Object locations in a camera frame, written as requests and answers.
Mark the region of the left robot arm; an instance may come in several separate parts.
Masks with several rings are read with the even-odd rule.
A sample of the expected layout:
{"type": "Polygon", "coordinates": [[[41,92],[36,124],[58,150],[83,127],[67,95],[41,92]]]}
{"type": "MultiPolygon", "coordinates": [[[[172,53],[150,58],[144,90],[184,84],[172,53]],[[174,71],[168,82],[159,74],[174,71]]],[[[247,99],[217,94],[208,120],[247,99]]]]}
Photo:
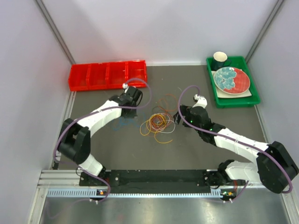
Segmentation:
{"type": "Polygon", "coordinates": [[[105,167],[91,154],[91,137],[106,124],[120,117],[136,117],[136,107],[143,97],[141,90],[125,85],[121,95],[113,95],[102,106],[82,119],[64,121],[55,150],[90,173],[90,180],[105,182],[105,167]]]}

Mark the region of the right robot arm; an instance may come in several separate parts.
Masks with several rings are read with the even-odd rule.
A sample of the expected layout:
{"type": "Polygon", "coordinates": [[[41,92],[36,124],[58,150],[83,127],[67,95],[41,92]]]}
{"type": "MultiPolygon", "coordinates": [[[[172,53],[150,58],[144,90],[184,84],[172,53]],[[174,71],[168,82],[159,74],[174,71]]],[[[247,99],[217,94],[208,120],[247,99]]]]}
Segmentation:
{"type": "Polygon", "coordinates": [[[195,105],[180,105],[173,116],[176,124],[193,128],[200,138],[211,145],[229,150],[248,162],[226,160],[208,184],[228,185],[236,180],[261,183],[273,193],[280,194],[298,175],[299,169],[280,142],[263,143],[238,135],[223,125],[212,122],[205,109],[207,100],[196,95],[195,105]]]}

